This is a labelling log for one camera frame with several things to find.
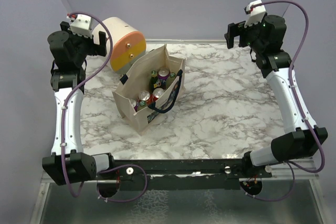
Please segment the beige canvas tote bag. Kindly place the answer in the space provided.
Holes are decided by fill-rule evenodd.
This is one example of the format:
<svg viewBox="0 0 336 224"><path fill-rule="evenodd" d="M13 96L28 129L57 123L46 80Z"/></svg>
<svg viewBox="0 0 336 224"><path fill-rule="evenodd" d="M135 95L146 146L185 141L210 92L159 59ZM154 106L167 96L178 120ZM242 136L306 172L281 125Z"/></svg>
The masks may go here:
<svg viewBox="0 0 336 224"><path fill-rule="evenodd" d="M150 71L161 68L167 68L174 72L176 74L175 80L153 105L136 111L130 100L137 99L141 91L148 89ZM176 101L185 91L184 79L184 58L170 56L167 45L153 49L133 64L129 71L121 77L113 92L120 115L141 135L159 115L173 109Z"/></svg>

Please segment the green Perrier bottle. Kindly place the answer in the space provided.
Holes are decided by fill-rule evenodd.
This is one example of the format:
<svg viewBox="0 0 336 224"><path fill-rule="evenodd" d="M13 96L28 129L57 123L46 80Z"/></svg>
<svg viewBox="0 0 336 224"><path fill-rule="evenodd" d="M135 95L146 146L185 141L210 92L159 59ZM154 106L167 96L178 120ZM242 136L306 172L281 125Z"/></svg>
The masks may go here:
<svg viewBox="0 0 336 224"><path fill-rule="evenodd" d="M149 90L152 93L156 88L161 86L160 79L158 78L158 73L156 70L151 71L151 77L149 81Z"/></svg>

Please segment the purple Fanta can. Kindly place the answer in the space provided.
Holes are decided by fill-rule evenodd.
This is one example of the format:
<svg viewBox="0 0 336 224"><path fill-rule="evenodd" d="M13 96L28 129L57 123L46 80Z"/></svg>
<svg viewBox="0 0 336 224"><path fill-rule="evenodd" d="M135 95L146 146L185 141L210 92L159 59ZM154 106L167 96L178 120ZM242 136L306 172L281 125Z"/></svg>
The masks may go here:
<svg viewBox="0 0 336 224"><path fill-rule="evenodd" d="M165 90L167 79L170 76L169 69L168 68L161 68L161 69L158 70L157 75L158 75L158 79L159 79L160 84L161 84L160 88Z"/></svg>
<svg viewBox="0 0 336 224"><path fill-rule="evenodd" d="M135 99L130 99L130 103L136 112L138 108L138 102Z"/></svg>

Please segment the red cola can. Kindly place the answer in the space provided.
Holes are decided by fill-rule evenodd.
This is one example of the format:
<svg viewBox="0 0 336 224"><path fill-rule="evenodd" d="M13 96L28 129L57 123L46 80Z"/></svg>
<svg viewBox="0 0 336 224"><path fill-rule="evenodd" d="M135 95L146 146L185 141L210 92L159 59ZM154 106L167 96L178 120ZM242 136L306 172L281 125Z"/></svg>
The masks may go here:
<svg viewBox="0 0 336 224"><path fill-rule="evenodd" d="M139 101L145 102L147 105L152 103L152 95L149 91L141 91L138 94Z"/></svg>
<svg viewBox="0 0 336 224"><path fill-rule="evenodd" d="M164 94L165 90L162 88L154 89L152 93L153 102L157 101Z"/></svg>

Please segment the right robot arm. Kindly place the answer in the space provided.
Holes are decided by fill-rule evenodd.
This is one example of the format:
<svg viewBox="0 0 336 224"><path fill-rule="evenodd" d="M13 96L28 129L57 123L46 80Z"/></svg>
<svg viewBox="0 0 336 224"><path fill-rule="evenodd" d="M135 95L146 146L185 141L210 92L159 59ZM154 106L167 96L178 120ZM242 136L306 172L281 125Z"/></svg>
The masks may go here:
<svg viewBox="0 0 336 224"><path fill-rule="evenodd" d="M326 128L318 127L311 117L297 86L295 72L290 70L291 57L281 49L286 30L284 18L265 15L251 26L245 22L231 23L224 35L228 48L232 48L235 37L239 37L239 46L249 47L256 54L253 62L270 85L284 124L283 136L273 139L268 147L244 155L247 161L241 164L241 171L246 177L258 174L260 166L311 157L328 137Z"/></svg>

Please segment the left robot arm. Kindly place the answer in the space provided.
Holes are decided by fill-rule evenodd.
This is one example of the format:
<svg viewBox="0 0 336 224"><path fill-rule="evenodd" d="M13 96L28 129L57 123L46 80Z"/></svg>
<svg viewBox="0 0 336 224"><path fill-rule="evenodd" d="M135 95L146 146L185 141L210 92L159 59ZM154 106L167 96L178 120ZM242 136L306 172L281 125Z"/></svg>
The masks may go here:
<svg viewBox="0 0 336 224"><path fill-rule="evenodd" d="M70 23L61 22L61 30L47 39L54 57L50 84L56 101L56 131L51 155L43 158L42 167L57 185L86 182L97 173L110 179L116 172L109 154L85 154L81 143L86 57L107 54L106 33L98 33L96 44L91 26L90 17L79 15Z"/></svg>

